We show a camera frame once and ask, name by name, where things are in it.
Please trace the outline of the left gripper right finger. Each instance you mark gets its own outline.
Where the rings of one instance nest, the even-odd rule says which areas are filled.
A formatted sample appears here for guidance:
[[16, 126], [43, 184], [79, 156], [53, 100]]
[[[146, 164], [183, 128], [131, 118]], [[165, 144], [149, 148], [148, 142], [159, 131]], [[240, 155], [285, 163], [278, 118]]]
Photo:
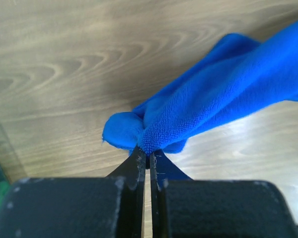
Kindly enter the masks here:
[[155, 238], [298, 238], [298, 227], [274, 184], [193, 180], [161, 150], [149, 159]]

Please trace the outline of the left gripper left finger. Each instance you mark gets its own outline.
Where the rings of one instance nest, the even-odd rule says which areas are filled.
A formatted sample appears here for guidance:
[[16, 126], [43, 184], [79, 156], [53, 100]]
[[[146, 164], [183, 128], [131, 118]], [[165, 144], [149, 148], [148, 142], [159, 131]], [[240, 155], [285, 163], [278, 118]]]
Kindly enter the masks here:
[[0, 238], [141, 238], [146, 155], [103, 178], [23, 178], [0, 208]]

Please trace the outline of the blue towel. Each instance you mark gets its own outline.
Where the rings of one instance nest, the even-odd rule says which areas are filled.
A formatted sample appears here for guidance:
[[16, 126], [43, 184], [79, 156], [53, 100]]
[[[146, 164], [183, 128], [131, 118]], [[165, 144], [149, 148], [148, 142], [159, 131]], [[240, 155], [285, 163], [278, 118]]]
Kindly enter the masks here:
[[298, 102], [298, 21], [263, 43], [225, 35], [151, 98], [112, 115], [102, 137], [124, 150], [179, 153], [188, 138], [284, 100]]

